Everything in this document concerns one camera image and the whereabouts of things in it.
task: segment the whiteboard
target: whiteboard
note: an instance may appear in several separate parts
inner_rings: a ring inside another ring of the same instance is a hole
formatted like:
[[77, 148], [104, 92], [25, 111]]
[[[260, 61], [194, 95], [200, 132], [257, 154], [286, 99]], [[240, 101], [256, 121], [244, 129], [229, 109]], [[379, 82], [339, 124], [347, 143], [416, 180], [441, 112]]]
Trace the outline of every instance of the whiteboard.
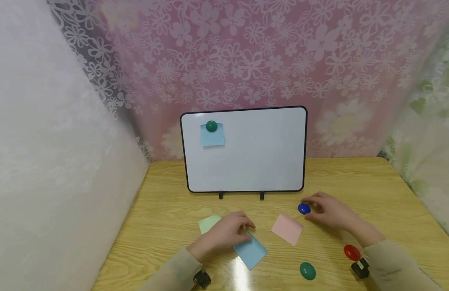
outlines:
[[[202, 146], [200, 126], [222, 123], [224, 145]], [[180, 117], [191, 192], [299, 191], [304, 187], [305, 107], [184, 113]]]

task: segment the sleeve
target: sleeve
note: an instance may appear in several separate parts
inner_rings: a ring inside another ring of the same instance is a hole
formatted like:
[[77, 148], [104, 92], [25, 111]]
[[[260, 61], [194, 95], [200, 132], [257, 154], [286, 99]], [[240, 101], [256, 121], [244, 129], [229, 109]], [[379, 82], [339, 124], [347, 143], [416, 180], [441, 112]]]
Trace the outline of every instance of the sleeve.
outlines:
[[364, 248], [369, 271], [380, 290], [442, 290], [398, 245], [383, 240]]
[[201, 267], [186, 248], [181, 248], [138, 291], [190, 291]]

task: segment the hand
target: hand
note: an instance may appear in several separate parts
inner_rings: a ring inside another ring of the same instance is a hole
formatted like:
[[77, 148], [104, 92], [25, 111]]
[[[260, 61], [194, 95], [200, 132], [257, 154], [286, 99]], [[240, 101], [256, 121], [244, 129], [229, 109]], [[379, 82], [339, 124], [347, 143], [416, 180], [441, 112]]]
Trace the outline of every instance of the hand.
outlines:
[[326, 224], [335, 229], [346, 230], [356, 238], [362, 247], [373, 245], [385, 239], [372, 224], [357, 215], [343, 202], [323, 192], [305, 197], [301, 202], [314, 203], [319, 213], [310, 212], [305, 219]]
[[323, 192], [305, 197], [301, 202], [314, 203], [318, 213], [308, 213], [305, 219], [351, 232], [362, 219], [343, 202]]
[[199, 236], [187, 249], [197, 261], [202, 262], [206, 255], [215, 249], [231, 248], [239, 243], [252, 241], [250, 236], [239, 233], [240, 230], [244, 232], [247, 227], [255, 228], [255, 224], [244, 212], [230, 213], [221, 218], [208, 232]]

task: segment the blue sticky note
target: blue sticky note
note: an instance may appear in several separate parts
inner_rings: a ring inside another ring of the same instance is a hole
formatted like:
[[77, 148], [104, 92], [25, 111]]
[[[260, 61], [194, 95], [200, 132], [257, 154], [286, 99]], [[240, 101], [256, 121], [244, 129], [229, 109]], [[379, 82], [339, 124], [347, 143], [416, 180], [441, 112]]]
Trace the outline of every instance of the blue sticky note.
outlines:
[[200, 139], [202, 140], [202, 146], [208, 147], [213, 145], [225, 145], [225, 131], [223, 130], [223, 124], [217, 123], [218, 128], [214, 132], [209, 132], [205, 124], [200, 126]]
[[237, 252], [237, 255], [246, 264], [247, 269], [252, 270], [253, 267], [267, 254], [267, 249], [265, 249], [258, 240], [247, 233], [247, 235], [252, 236], [252, 242], [243, 242], [239, 245], [233, 246], [233, 249]]

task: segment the lace curtain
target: lace curtain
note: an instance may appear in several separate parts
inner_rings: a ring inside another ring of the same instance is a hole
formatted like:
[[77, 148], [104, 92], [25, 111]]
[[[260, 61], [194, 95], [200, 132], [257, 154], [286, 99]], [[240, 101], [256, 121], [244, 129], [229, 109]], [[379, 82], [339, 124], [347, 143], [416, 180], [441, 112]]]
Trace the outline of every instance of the lace curtain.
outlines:
[[449, 28], [383, 153], [449, 235]]
[[186, 111], [304, 105], [308, 157], [378, 153], [449, 0], [50, 0], [68, 45], [150, 159]]
[[148, 163], [40, 0], [0, 0], [0, 291], [90, 290]]

